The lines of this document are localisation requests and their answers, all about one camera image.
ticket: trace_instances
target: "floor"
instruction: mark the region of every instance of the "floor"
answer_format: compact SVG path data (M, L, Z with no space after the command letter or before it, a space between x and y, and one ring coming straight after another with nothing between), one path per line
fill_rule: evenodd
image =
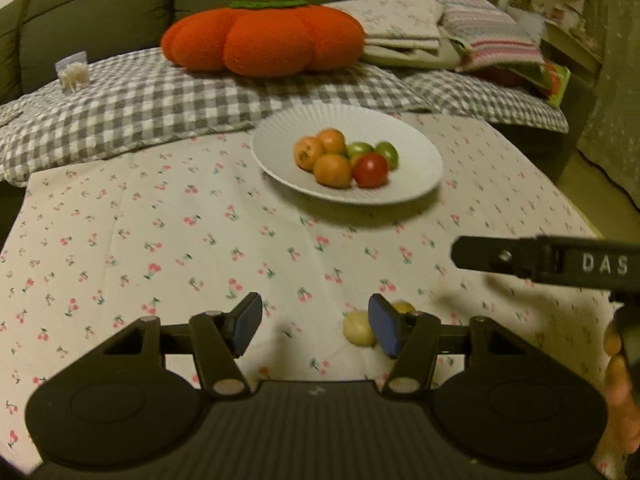
M605 238L640 243L640 210L578 151L569 160L558 187Z

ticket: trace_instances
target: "pale yellow fruit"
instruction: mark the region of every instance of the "pale yellow fruit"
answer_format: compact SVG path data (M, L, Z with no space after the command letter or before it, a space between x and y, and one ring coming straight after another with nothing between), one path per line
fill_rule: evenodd
M391 305L400 314L408 314L410 312L415 312L415 307L411 303L408 303L406 301L395 301Z
M342 334L349 343L356 346L376 344L376 335L369 325L369 313L366 310L354 310L348 313L342 322Z

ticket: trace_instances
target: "green tomato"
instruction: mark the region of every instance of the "green tomato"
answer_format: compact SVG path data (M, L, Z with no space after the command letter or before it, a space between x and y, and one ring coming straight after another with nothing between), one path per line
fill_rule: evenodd
M398 168L400 157L398 155L398 150L394 148L391 142L386 142L386 141L380 142L376 146L376 153L379 153L380 155L386 158L386 161L389 164L389 169L391 171L396 170Z
M352 142L347 146L347 157L351 160L356 155L364 155L373 151L373 146L368 142Z

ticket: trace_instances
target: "sofa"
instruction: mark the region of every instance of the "sofa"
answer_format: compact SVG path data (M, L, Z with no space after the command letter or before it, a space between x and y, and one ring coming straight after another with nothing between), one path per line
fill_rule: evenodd
M54 64L85 50L90 62L158 46L165 30L194 12L233 0L14 0L0 9L0 104L54 80ZM337 0L307 0L322 4ZM572 78L562 110L567 135L522 126L496 127L556 180L593 105L591 88ZM20 205L22 190L0 184L0 240Z

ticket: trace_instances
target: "ribbed black surface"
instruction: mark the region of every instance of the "ribbed black surface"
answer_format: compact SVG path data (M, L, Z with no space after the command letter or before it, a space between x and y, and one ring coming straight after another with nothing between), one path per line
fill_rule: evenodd
M265 382L251 398L212 407L171 454L127 471L46 464L34 479L76 480L598 480L588 465L544 474L489 468L444 442L423 409L374 383Z

